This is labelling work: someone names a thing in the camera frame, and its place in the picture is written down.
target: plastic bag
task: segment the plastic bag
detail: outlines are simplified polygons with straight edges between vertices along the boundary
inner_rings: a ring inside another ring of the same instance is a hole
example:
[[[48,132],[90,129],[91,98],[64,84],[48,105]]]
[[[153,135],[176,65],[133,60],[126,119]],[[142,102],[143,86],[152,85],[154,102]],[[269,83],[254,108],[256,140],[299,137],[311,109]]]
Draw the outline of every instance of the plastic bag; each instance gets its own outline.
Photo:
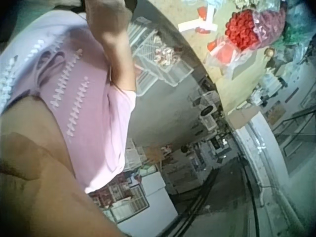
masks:
[[[260,0],[257,4],[257,11],[279,11],[280,10],[280,0]]]
[[[214,6],[217,10],[222,7],[226,0],[206,0],[209,5]]]
[[[283,32],[286,17],[285,5],[280,8],[279,12],[272,10],[254,11],[252,17],[255,25],[253,31],[260,41],[255,48],[266,47],[275,42]]]
[[[205,63],[209,66],[221,68],[224,77],[227,79],[233,78],[234,69],[244,64],[252,54],[251,50],[241,50],[234,45],[226,37],[218,37],[216,46],[207,55]]]
[[[305,4],[299,4],[289,10],[286,22],[287,24],[283,32],[283,43],[285,45],[310,41],[316,33],[314,15]]]

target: wall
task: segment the wall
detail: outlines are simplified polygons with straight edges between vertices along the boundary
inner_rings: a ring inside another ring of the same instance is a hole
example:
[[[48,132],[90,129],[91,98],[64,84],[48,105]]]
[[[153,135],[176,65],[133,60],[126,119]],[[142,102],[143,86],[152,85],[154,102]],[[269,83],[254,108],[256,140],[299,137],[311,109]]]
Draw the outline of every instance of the wall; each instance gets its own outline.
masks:
[[[144,177],[142,184],[150,207],[119,223],[118,227],[135,237],[155,237],[177,217],[178,213],[164,188],[159,172]]]
[[[288,202],[305,229],[313,228],[316,221],[316,147],[314,146],[314,152],[304,154],[308,157],[295,172],[289,175],[275,137],[264,117],[259,113],[251,120],[251,124],[260,134],[258,139],[265,143],[264,152],[268,153],[269,165]],[[302,158],[300,153],[294,156]]]

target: black cable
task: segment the black cable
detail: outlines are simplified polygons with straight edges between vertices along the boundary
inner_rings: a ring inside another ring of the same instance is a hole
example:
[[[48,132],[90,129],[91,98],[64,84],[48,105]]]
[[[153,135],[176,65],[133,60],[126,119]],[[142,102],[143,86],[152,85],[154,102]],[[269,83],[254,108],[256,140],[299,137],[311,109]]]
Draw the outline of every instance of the black cable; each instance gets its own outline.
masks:
[[[206,202],[207,200],[207,197],[209,195],[209,193],[211,192],[212,188],[213,188],[213,185],[215,183],[215,180],[216,180],[216,177],[217,177],[217,174],[218,174],[218,170],[216,170],[216,173],[214,175],[214,178],[213,180],[211,181],[210,185],[209,185],[209,188],[206,192],[206,194],[204,195],[202,201],[199,203],[199,206],[196,208],[196,212],[193,213],[191,216],[190,216],[190,220],[188,221],[187,225],[184,227],[184,229],[182,230],[182,232],[180,232],[180,234],[178,235],[178,237],[182,237],[186,231],[189,229],[189,227],[191,226],[192,222],[195,220],[195,218],[197,217],[197,213],[201,210],[202,206],[204,205],[204,203]]]
[[[247,175],[246,169],[245,169],[244,165],[242,164],[242,162],[241,162],[241,166],[242,166],[242,169],[243,169],[243,171],[244,171],[244,173],[246,175],[247,187],[249,189],[250,196],[251,196],[251,202],[252,202],[252,206],[253,206],[253,215],[254,215],[254,218],[255,218],[256,236],[260,237],[258,212],[257,212],[257,208],[256,208],[256,202],[255,202],[255,197],[254,197],[254,194],[253,194],[253,189],[251,187],[251,184],[250,184],[250,181],[249,181],[249,177]]]

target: merchandise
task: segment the merchandise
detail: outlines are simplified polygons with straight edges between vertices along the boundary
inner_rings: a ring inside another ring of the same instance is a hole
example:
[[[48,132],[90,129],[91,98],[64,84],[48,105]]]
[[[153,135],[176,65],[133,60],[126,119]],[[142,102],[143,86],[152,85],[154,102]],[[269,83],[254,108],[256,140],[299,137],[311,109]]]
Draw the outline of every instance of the merchandise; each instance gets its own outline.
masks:
[[[208,44],[208,48],[212,50],[207,56],[206,64],[221,68],[227,79],[232,79],[234,69],[245,63],[252,54],[251,50],[242,52],[227,37],[218,37],[214,42]]]
[[[280,0],[260,0],[257,4],[257,11],[279,11],[280,10]]]
[[[216,9],[220,9],[226,0],[206,0],[209,5],[214,6]]]
[[[254,33],[254,26],[252,10],[247,9],[239,13],[234,12],[226,24],[225,35],[241,51],[244,51],[259,42],[258,36]]]
[[[238,9],[249,7],[250,5],[257,5],[259,0],[233,0]]]
[[[279,12],[263,12],[246,9],[234,12],[226,24],[225,35],[241,51],[255,50],[275,42],[282,34],[285,25],[285,4]]]
[[[263,48],[271,45],[281,36],[286,17],[286,5],[283,4],[279,12],[265,10],[263,12],[254,11],[252,14],[254,22],[254,32],[259,38],[259,44],[255,48]]]

